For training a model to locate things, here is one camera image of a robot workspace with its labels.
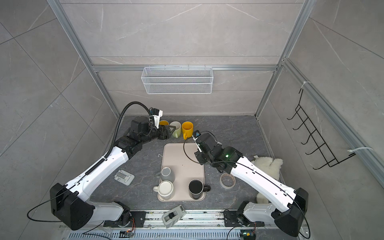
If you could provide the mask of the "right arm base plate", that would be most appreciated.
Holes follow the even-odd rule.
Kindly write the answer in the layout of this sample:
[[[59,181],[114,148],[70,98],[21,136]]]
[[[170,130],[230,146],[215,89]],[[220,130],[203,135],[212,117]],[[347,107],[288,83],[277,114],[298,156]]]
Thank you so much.
[[[242,214],[238,214],[236,211],[224,210],[224,222],[226,227],[264,227],[265,223],[256,221],[250,222]]]

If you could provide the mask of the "light green mug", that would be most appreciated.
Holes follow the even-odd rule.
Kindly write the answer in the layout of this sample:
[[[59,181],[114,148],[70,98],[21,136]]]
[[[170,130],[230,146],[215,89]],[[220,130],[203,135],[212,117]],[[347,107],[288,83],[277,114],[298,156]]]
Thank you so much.
[[[177,139],[182,135],[182,125],[180,122],[173,121],[170,123],[170,128],[173,130],[172,137]]]

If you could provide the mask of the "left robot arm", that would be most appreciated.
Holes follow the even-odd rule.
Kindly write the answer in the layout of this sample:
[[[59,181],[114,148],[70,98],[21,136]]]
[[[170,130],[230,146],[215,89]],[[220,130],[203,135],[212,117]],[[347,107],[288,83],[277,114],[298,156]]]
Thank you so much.
[[[119,127],[129,107],[139,105],[148,116],[139,116],[132,120],[125,134],[118,138]],[[55,184],[50,189],[52,214],[57,221],[64,223],[76,231],[94,222],[114,222],[121,227],[130,223],[130,208],[122,202],[112,203],[91,202],[90,197],[96,188],[118,167],[142,150],[143,145],[155,140],[167,140],[174,129],[161,126],[163,112],[156,108],[147,108],[144,104],[134,101],[122,110],[112,137],[108,151],[87,170],[66,184]]]

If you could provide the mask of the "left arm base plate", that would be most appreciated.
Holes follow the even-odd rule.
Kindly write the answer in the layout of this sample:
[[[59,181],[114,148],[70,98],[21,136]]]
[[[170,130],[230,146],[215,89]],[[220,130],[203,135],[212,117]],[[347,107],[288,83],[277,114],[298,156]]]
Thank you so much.
[[[142,228],[146,218],[145,211],[125,211],[117,221],[105,221],[104,227],[111,228]]]

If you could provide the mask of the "black mug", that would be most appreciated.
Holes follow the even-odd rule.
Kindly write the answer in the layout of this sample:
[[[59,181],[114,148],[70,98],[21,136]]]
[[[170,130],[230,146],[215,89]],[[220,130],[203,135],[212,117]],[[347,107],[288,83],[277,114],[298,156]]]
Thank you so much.
[[[188,189],[191,198],[198,200],[203,193],[209,192],[211,187],[204,185],[202,181],[195,179],[190,181]]]

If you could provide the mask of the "yellow mug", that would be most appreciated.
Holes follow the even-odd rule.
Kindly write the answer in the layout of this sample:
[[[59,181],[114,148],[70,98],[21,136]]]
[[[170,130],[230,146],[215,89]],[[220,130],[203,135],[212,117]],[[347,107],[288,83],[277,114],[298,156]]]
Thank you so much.
[[[188,138],[193,136],[194,132],[194,125],[192,122],[184,122],[182,124],[182,132],[183,132],[183,138],[184,140],[187,140]]]

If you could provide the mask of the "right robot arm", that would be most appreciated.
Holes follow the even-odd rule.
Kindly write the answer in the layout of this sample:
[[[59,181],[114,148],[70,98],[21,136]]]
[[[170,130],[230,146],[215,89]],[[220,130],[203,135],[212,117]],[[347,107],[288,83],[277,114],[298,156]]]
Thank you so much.
[[[253,187],[265,196],[274,206],[268,219],[284,233],[298,237],[303,222],[307,222],[309,193],[303,188],[293,189],[275,180],[259,168],[237,149],[223,145],[209,131],[192,133],[198,150],[196,160],[200,165],[210,165],[220,173],[226,172]]]

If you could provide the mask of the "blue butterfly mug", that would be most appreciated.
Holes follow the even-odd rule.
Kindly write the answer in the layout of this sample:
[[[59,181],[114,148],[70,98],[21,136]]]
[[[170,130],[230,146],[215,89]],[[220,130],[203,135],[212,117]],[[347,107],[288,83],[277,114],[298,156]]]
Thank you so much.
[[[166,121],[166,120],[162,120],[162,121],[159,122],[159,125],[160,125],[160,126],[168,126],[168,125],[169,125],[169,122]]]

